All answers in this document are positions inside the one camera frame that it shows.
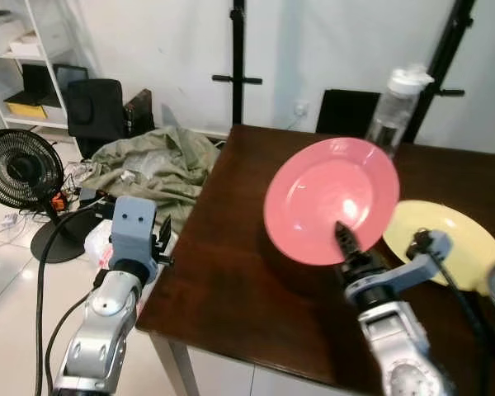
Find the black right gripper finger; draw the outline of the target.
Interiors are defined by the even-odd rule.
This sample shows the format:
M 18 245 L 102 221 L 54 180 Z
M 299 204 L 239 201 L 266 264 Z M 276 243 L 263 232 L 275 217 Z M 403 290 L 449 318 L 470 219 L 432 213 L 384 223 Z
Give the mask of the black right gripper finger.
M 337 240 L 337 249 L 341 254 L 340 262 L 352 261 L 354 257 L 361 254 L 360 244 L 353 229 L 343 223 L 337 221 L 334 228 L 335 240 Z

